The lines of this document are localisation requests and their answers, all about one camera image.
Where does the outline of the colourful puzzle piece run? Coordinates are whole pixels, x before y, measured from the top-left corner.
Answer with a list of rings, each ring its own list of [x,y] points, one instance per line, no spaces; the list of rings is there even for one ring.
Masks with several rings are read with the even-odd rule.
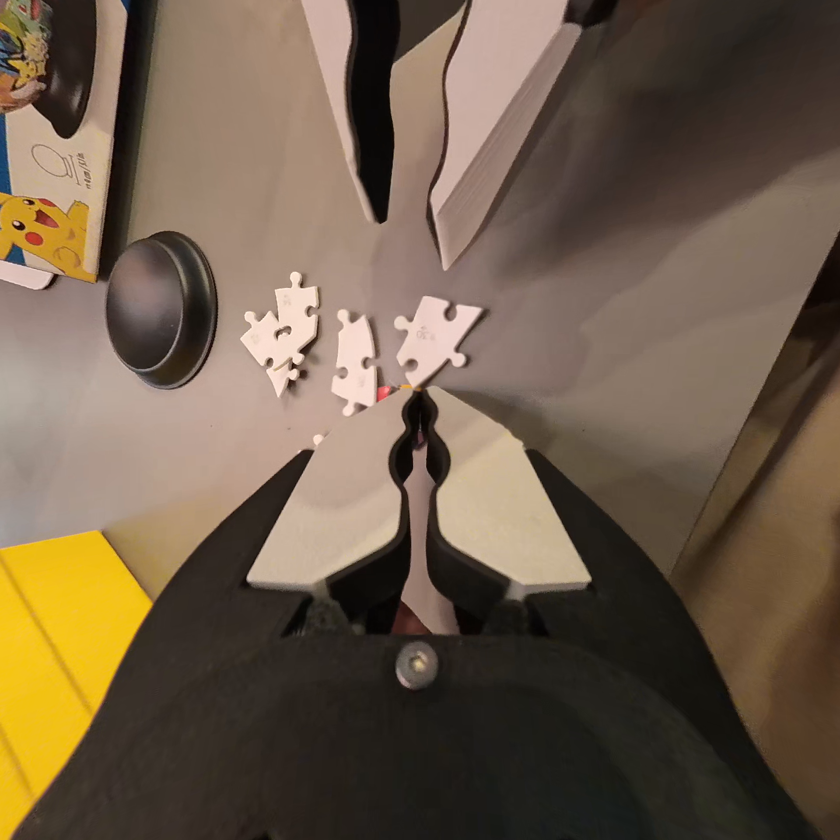
[[[384,399],[388,398],[394,393],[399,391],[409,391],[409,392],[419,392],[419,389],[413,388],[411,385],[403,384],[399,386],[394,385],[380,385],[377,387],[376,390],[376,398],[375,401],[380,403],[384,401]],[[416,421],[414,423],[414,431],[413,431],[413,451],[417,452],[425,448],[426,446],[426,437],[424,432],[424,427],[422,423],[422,415],[418,414],[416,416]]]

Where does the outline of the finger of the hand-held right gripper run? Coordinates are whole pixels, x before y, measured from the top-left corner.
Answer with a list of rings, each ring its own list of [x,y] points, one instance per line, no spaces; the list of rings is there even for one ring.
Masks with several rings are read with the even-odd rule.
[[[427,198],[444,270],[486,222],[581,32],[572,2],[466,3],[444,63],[444,141]]]
[[[394,160],[391,76],[396,57],[394,1],[303,1],[318,58],[364,215],[389,213]]]

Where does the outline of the black round ball stand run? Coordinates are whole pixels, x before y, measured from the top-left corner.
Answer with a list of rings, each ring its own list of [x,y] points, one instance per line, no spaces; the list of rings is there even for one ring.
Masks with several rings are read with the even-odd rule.
[[[217,326],[217,290],[204,252],[171,230],[133,242],[112,267],[105,319],[113,352],[144,384],[184,386],[202,369]]]

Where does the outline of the blue puzzle box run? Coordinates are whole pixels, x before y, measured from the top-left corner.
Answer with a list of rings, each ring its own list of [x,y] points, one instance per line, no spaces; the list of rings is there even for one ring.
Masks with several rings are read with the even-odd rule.
[[[1,2],[1,279],[96,282],[128,1]]]

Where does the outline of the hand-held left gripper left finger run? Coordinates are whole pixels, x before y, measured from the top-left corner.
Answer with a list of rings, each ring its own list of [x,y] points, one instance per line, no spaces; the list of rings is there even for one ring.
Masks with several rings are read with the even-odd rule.
[[[411,564],[416,430],[411,388],[342,420],[312,450],[247,583],[330,599],[368,633],[390,632]]]

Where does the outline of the pair of joined puzzle pieces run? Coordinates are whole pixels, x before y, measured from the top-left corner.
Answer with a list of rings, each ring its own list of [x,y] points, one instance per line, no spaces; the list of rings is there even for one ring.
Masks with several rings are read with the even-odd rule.
[[[306,350],[319,333],[319,288],[304,282],[302,273],[292,271],[288,284],[275,289],[276,311],[262,318],[245,313],[248,330],[240,341],[264,369],[278,398],[297,382]]]

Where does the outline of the yellow plastic bin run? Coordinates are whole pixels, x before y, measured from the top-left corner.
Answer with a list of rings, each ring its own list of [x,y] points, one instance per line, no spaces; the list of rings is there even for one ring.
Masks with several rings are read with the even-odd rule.
[[[151,599],[100,532],[1,550],[1,838],[65,767]]]

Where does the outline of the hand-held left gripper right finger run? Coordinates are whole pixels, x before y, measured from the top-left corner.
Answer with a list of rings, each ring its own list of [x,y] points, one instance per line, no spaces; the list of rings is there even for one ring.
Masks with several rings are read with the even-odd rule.
[[[479,634],[504,602],[582,592],[592,575],[525,444],[438,386],[421,394],[429,500],[426,566],[459,634]]]

